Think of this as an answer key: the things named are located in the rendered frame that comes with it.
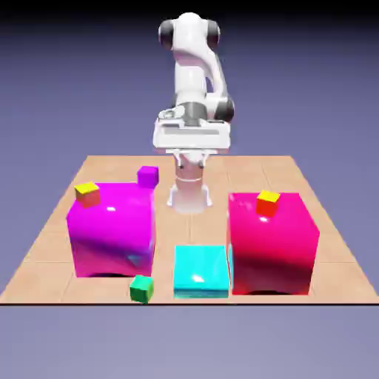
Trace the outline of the small yellow cube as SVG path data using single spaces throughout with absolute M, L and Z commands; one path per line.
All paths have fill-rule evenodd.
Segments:
M 262 190 L 256 199 L 256 212 L 264 217 L 273 217 L 278 210 L 281 194 Z
M 74 186 L 76 201 L 83 208 L 97 206 L 101 203 L 100 188 L 92 181 Z

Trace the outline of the small green cube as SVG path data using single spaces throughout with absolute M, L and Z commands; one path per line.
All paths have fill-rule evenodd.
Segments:
M 154 292 L 154 280 L 151 277 L 136 275 L 130 284 L 130 299 L 139 303 L 149 303 Z

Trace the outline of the large pink box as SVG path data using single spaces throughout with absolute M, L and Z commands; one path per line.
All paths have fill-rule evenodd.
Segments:
M 282 192 L 269 217 L 258 193 L 228 195 L 227 256 L 234 295 L 307 295 L 320 231 L 296 192 Z

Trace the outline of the large magenta box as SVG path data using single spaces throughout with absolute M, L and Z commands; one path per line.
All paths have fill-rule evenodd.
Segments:
M 133 182 L 97 183 L 100 203 L 75 201 L 67 214 L 76 276 L 150 276 L 155 253 L 154 190 Z

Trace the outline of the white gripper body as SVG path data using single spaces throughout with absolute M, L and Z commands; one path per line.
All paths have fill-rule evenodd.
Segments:
M 200 120 L 200 125 L 186 126 L 183 119 L 157 120 L 152 137 L 158 150 L 211 150 L 230 148 L 230 124 L 224 121 Z

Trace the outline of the cyan box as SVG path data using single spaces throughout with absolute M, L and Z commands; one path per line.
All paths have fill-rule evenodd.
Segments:
M 227 298 L 229 269 L 225 246 L 176 246 L 173 294 L 175 298 Z

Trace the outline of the small purple cube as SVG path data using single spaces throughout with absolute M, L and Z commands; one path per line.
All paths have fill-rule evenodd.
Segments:
M 159 169 L 157 166 L 142 166 L 137 172 L 137 183 L 140 187 L 155 189 L 159 183 Z

